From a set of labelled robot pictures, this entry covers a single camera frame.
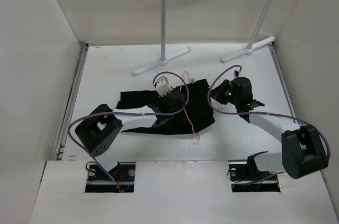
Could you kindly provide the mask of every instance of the white table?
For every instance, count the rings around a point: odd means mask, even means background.
[[[168,45],[167,51],[186,46]],[[90,47],[72,120],[102,103],[115,107],[121,91],[153,89],[151,80],[160,71],[182,75],[187,70],[211,83],[233,64],[243,66],[257,100],[272,112],[290,114],[268,47],[220,64],[220,57],[242,45],[190,46],[190,54],[138,77],[132,70],[157,59],[159,46]],[[173,86],[180,83],[169,80]],[[120,133],[110,150],[119,161],[137,161],[134,193],[84,193],[90,158],[67,140],[64,161],[47,163],[31,223],[338,223],[320,172],[299,180],[281,175],[281,193],[232,193],[227,160],[263,150],[278,153],[281,146],[238,116],[215,113],[215,119],[200,132],[198,144],[188,135]]]

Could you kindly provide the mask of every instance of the metal frame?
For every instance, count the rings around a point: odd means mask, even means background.
[[[234,60],[238,57],[241,57],[243,55],[251,55],[253,53],[253,51],[265,47],[268,44],[272,43],[275,38],[273,36],[262,40],[260,42],[254,43],[259,30],[264,22],[264,19],[266,17],[266,14],[270,8],[270,5],[272,3],[273,0],[267,0],[265,3],[265,6],[263,8],[263,11],[258,19],[258,22],[255,26],[255,29],[252,33],[252,36],[248,42],[248,44],[244,47],[243,50],[235,52],[235,53],[231,53],[226,57],[221,58],[222,62],[228,62],[231,60]],[[166,57],[166,0],[161,0],[161,29],[160,29],[160,33],[161,33],[161,52],[160,52],[160,58],[157,62],[153,62],[149,65],[143,66],[141,68],[138,68],[136,70],[133,71],[133,74],[135,76],[138,76],[144,72],[147,72],[153,68],[156,68],[158,66],[165,66],[169,61],[174,60],[176,58],[179,58],[189,52],[191,52],[191,48],[187,47],[187,49],[183,50],[183,51],[179,51],[177,53],[171,54],[169,57]]]
[[[51,160],[60,160],[59,158],[60,151],[64,147],[66,139],[67,139],[67,129],[72,119],[75,101],[78,95],[79,85],[80,85],[81,77],[82,77],[84,67],[85,67],[85,61],[86,61],[86,56],[87,56],[87,51],[88,51],[88,43],[79,42],[79,44],[81,47],[79,59],[78,59],[78,63],[75,69],[74,78],[73,78],[72,86],[71,86],[70,93],[69,93],[69,98],[68,98],[68,103],[67,103],[63,123],[61,125],[58,138],[55,142],[54,151],[50,158]]]

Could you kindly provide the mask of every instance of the white wall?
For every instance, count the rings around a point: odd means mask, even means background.
[[[248,41],[266,0],[168,0],[168,41]],[[258,38],[278,35],[298,0],[274,0]],[[59,0],[78,40],[160,42],[160,0]]]
[[[0,222],[28,223],[79,44],[57,0],[0,0]]]
[[[275,46],[296,114],[327,135],[332,157],[324,170],[339,213],[339,0],[300,0]]]

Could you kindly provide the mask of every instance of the purple cable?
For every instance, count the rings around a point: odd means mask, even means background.
[[[250,182],[250,183],[241,183],[241,184],[239,184],[239,186],[248,186],[248,185],[257,184],[257,183],[263,182],[263,181],[265,181],[267,179],[270,179],[271,177],[275,177],[275,176],[281,175],[281,174],[284,174],[284,172],[273,173],[273,174],[268,175],[267,177],[264,177],[264,178],[262,178],[262,179],[260,179],[258,181],[253,181],[253,182]]]
[[[75,121],[73,121],[69,127],[68,127],[68,130],[67,130],[67,133],[68,133],[68,136],[69,138],[78,146],[80,147],[81,149],[83,149],[85,152],[87,152],[89,155],[91,155],[87,149],[81,145],[72,135],[71,133],[71,128],[77,124],[78,122],[81,122],[85,119],[89,119],[89,118],[93,118],[93,117],[101,117],[103,115],[113,115],[113,114],[118,114],[118,115],[128,115],[128,116],[132,116],[132,117],[141,117],[141,116],[144,116],[144,115],[159,115],[159,116],[166,116],[166,117],[170,117],[170,116],[173,116],[173,115],[176,115],[176,114],[179,114],[181,111],[183,111],[186,107],[186,105],[188,104],[189,100],[190,100],[190,92],[189,92],[189,88],[185,82],[185,80],[179,76],[178,74],[176,73],[173,73],[173,72],[170,72],[170,71],[164,71],[164,72],[160,72],[159,74],[157,74],[154,78],[153,78],[153,84],[156,80],[156,78],[159,76],[159,75],[162,75],[162,74],[171,74],[171,75],[174,75],[176,77],[178,77],[182,83],[184,84],[185,88],[186,88],[186,93],[187,93],[187,99],[186,99],[186,102],[185,102],[185,106],[176,111],[176,112],[173,112],[173,113],[127,113],[127,112],[115,112],[115,111],[111,111],[111,112],[101,112],[101,113],[96,113],[96,114],[89,114],[89,115],[86,115],[84,117],[81,117],[79,119],[76,119]],[[98,165],[98,167],[113,181],[115,182],[113,176],[107,172],[107,170],[94,158],[92,157],[92,159],[94,160],[94,162]]]
[[[240,71],[242,70],[242,66],[240,65],[233,65],[231,67],[229,67],[228,69],[224,70],[214,81],[213,83],[211,84],[209,90],[208,90],[208,93],[207,93],[207,102],[208,104],[211,106],[211,108],[213,108],[213,110],[217,111],[218,113],[221,113],[221,114],[230,114],[230,115],[248,115],[248,114],[263,114],[263,115],[270,115],[272,117],[284,117],[284,118],[288,118],[288,119],[293,119],[293,120],[296,120],[298,122],[301,122],[303,124],[307,124],[307,125],[310,125],[310,123],[308,123],[307,121],[303,120],[303,119],[300,119],[300,118],[296,118],[296,117],[292,117],[290,115],[285,115],[285,114],[276,114],[276,113],[268,113],[268,112],[261,112],[261,111],[251,111],[251,112],[242,112],[242,113],[234,113],[234,112],[225,112],[225,111],[222,111],[222,110],[219,110],[217,109],[216,107],[214,107],[211,103],[211,91],[212,91],[212,88],[213,86],[216,84],[216,82],[219,80],[220,77],[222,77],[226,72],[230,71],[231,69],[235,68],[235,67],[239,67],[240,68]],[[331,149],[329,147],[329,143],[325,137],[325,135],[320,131],[318,130],[319,132],[319,135],[321,136],[321,138],[323,139],[324,141],[324,144],[326,146],[326,150],[327,150],[327,158],[328,160],[330,159],[331,157]]]

